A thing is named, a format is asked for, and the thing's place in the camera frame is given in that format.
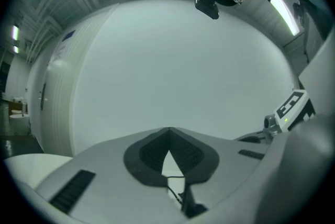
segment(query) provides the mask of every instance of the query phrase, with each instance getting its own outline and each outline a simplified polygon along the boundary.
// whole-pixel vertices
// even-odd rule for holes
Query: ceiling light
[[[19,28],[17,26],[13,26],[13,31],[12,31],[12,38],[17,41],[17,38],[19,36]]]
[[[296,36],[299,33],[298,25],[291,13],[291,11],[287,8],[286,4],[283,0],[268,0],[280,13],[280,15],[285,20],[292,34]]]

